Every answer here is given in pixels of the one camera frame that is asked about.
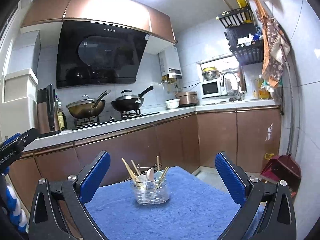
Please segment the blue white gloved left hand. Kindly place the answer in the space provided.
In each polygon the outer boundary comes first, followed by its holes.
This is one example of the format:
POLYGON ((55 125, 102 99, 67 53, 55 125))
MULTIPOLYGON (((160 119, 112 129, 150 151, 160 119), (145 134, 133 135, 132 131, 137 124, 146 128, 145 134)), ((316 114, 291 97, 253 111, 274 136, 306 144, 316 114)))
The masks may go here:
POLYGON ((21 208, 21 203, 16 197, 13 187, 4 182, 4 203, 9 210, 9 220, 20 233, 28 234, 29 224, 25 211, 21 208))

